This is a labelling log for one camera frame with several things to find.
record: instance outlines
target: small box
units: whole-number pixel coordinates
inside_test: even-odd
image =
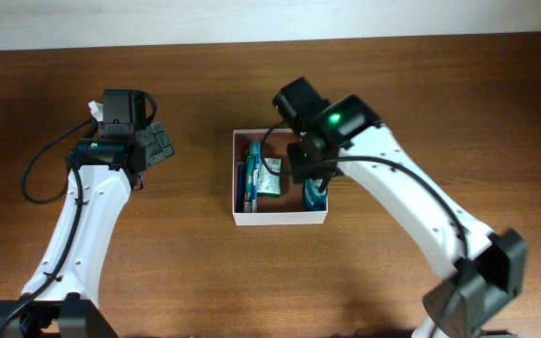
[[[323,211],[305,211],[302,200],[303,184],[294,184],[291,177],[281,177],[281,196],[259,197],[257,213],[238,212],[238,161],[245,161],[246,149],[253,140],[261,141],[267,130],[233,131],[233,217],[236,225],[319,224],[325,222],[329,201]],[[273,131],[265,144],[264,155],[280,159],[282,171],[289,168],[287,145],[299,137],[290,129]]]

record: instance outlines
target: white box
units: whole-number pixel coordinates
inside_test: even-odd
[[[261,197],[258,209],[262,212],[237,212],[238,160],[245,159],[245,150],[252,140],[262,140],[267,130],[233,131],[233,187],[231,204],[236,225],[278,225],[278,224],[320,224],[325,222],[329,210],[329,201],[324,211],[305,211],[302,201],[302,184],[294,184],[291,177],[281,177],[281,198]],[[279,158],[282,170],[289,167],[287,144],[297,142],[298,136],[290,129],[279,129],[272,132],[265,144],[265,155]]]

